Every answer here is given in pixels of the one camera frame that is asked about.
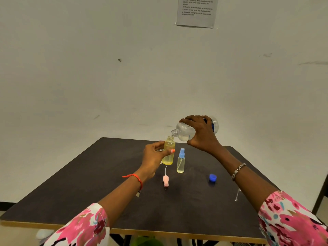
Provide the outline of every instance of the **forearm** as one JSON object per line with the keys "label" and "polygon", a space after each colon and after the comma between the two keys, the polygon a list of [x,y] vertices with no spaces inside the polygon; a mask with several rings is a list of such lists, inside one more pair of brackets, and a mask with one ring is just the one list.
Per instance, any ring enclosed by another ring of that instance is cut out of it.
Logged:
{"label": "forearm", "polygon": [[[229,175],[232,175],[237,167],[241,165],[241,162],[223,146],[217,147],[212,155],[223,165]],[[235,182],[256,211],[259,211],[270,194],[278,190],[247,166],[238,171]]]}
{"label": "forearm", "polygon": [[[137,171],[135,174],[140,177],[143,183],[146,181],[146,177],[144,177],[143,173]],[[140,182],[135,176],[130,176],[115,190],[98,202],[104,208],[111,228],[139,190]]]}

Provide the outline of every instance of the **clear plastic bottle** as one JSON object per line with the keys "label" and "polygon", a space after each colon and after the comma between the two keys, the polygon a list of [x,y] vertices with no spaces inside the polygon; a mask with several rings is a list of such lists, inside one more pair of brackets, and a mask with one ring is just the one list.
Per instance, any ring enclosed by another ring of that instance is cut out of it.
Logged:
{"label": "clear plastic bottle", "polygon": [[[164,144],[164,150],[166,149],[175,149],[175,142],[173,136],[168,136]],[[162,159],[163,164],[172,165],[174,153],[170,154]]]}
{"label": "clear plastic bottle", "polygon": [[[212,119],[213,132],[216,133],[219,130],[219,124],[215,117],[211,117],[211,119]],[[178,137],[183,142],[192,139],[194,137],[195,133],[196,133],[195,129],[185,123],[178,123],[176,125],[176,129],[171,131],[171,135],[173,137]]]}
{"label": "clear plastic bottle", "polygon": [[181,148],[179,158],[178,158],[178,164],[176,165],[176,171],[179,174],[182,174],[184,172],[184,163],[185,163],[185,157],[184,157],[184,148]]}

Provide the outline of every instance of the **blue cap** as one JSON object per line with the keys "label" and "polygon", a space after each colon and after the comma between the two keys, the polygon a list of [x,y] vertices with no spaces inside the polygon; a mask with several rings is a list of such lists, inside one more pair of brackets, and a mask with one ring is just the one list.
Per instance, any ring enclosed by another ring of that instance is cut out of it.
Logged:
{"label": "blue cap", "polygon": [[210,174],[210,181],[215,182],[216,181],[216,175],[215,174]]}
{"label": "blue cap", "polygon": [[184,148],[181,148],[179,157],[184,158]]}

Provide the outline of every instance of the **red thread bracelet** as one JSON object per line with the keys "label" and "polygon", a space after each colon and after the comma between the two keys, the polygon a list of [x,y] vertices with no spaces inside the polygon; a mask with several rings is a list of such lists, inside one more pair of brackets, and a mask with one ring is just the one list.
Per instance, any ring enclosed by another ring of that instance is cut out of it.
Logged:
{"label": "red thread bracelet", "polygon": [[136,174],[129,174],[129,175],[126,175],[126,176],[122,176],[122,178],[128,178],[130,176],[134,176],[134,177],[136,177],[138,179],[138,181],[140,182],[140,189],[139,189],[139,191],[140,191],[142,189],[142,181],[141,181],[141,179],[139,178],[138,175],[136,175]]}

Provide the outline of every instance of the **dark blue label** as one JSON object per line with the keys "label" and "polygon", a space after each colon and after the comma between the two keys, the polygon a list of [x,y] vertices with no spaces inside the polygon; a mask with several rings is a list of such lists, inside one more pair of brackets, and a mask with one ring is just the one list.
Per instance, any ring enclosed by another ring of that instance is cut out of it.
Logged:
{"label": "dark blue label", "polygon": [[212,130],[213,130],[213,132],[214,132],[214,123],[213,123],[213,121],[212,121]]}

